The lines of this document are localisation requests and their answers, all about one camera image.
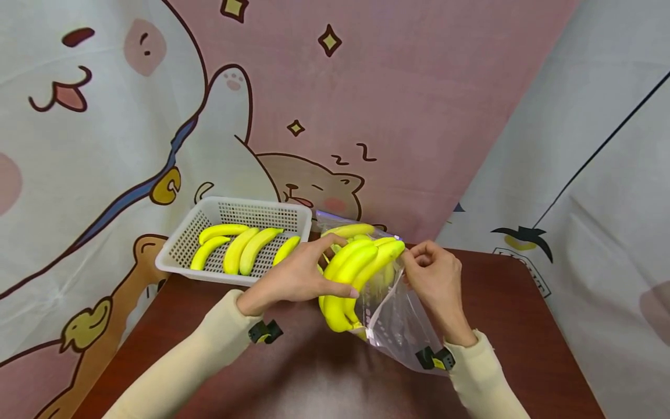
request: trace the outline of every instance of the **cartoon tongue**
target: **cartoon tongue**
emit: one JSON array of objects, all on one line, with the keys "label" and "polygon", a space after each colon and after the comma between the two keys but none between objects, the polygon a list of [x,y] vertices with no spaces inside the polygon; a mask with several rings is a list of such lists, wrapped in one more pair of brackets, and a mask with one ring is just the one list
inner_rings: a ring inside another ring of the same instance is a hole
[{"label": "cartoon tongue", "polygon": [[304,206],[307,206],[307,207],[309,207],[309,208],[314,207],[314,204],[312,204],[312,202],[311,202],[310,200],[308,200],[308,199],[305,199],[305,198],[296,198],[296,197],[294,197],[294,196],[293,196],[292,198],[293,198],[293,200],[298,201],[300,204],[302,204],[302,205],[304,205]]},{"label": "cartoon tongue", "polygon": [[56,85],[54,96],[56,97],[56,102],[68,109],[78,112],[86,110],[86,99],[77,87]]}]

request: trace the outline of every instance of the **white fabric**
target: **white fabric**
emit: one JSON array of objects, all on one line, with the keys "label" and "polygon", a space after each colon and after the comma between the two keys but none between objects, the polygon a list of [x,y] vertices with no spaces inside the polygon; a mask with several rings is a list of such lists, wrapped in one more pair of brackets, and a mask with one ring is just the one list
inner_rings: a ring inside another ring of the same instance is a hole
[{"label": "white fabric", "polygon": [[[670,82],[541,217],[670,70],[669,19],[666,1],[584,1],[438,239],[529,266],[609,419],[670,416],[670,303],[650,294],[670,280]],[[536,223],[553,263],[491,233]]]}]

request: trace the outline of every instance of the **banana bunch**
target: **banana bunch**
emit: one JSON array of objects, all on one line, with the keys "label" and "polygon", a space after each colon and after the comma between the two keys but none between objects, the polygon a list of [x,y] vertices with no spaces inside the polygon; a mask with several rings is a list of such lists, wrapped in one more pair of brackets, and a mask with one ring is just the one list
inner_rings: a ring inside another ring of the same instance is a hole
[{"label": "banana bunch", "polygon": [[[394,261],[405,250],[405,244],[394,237],[372,240],[368,234],[375,228],[368,224],[351,224],[324,233],[335,233],[348,239],[348,244],[335,252],[324,270],[327,280],[351,284],[361,291],[377,273],[384,275],[384,282],[395,277]],[[335,296],[319,297],[319,307],[328,326],[335,332],[351,331],[362,327],[354,307],[356,298]]]},{"label": "banana bunch", "polygon": [[[262,248],[283,232],[283,229],[267,228],[260,230],[242,224],[221,224],[208,227],[198,237],[200,247],[193,256],[191,269],[203,270],[212,252],[231,240],[227,236],[236,236],[224,254],[223,272],[228,275],[241,274],[248,276],[251,274]],[[299,236],[288,239],[275,254],[273,265],[286,258],[299,242]]]}]

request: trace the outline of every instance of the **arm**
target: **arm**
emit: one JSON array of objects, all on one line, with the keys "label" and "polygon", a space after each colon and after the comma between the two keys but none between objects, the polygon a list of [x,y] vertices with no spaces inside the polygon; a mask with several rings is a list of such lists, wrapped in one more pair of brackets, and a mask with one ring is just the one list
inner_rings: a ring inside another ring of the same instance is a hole
[{"label": "arm", "polygon": [[473,419],[528,419],[486,335],[470,328],[461,301],[461,263],[432,241],[403,256],[409,285],[444,336],[456,364],[454,389]]},{"label": "arm", "polygon": [[285,261],[269,270],[244,293],[232,290],[210,310],[200,326],[140,376],[104,419],[158,419],[174,415],[193,393],[231,364],[251,342],[249,329],[280,300],[306,301],[322,295],[356,298],[347,284],[328,281],[317,270],[335,235],[301,243]]},{"label": "arm", "polygon": [[456,364],[450,371],[461,404],[474,419],[528,418],[507,384],[503,369],[486,335],[474,331],[478,342],[471,347],[445,343]]},{"label": "arm", "polygon": [[167,418],[219,369],[232,363],[249,345],[249,329],[261,320],[237,308],[240,290],[231,290],[200,326],[137,379],[105,419]]}]

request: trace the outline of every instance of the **person's left hand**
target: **person's left hand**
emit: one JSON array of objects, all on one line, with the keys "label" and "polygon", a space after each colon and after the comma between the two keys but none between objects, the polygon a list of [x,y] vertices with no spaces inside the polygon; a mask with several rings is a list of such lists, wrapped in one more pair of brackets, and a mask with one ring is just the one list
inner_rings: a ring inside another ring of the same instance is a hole
[{"label": "person's left hand", "polygon": [[327,280],[316,267],[333,244],[345,246],[346,240],[328,234],[311,243],[300,243],[289,257],[272,267],[237,299],[237,308],[245,316],[260,316],[281,300],[306,301],[325,295],[357,298],[355,288]]}]

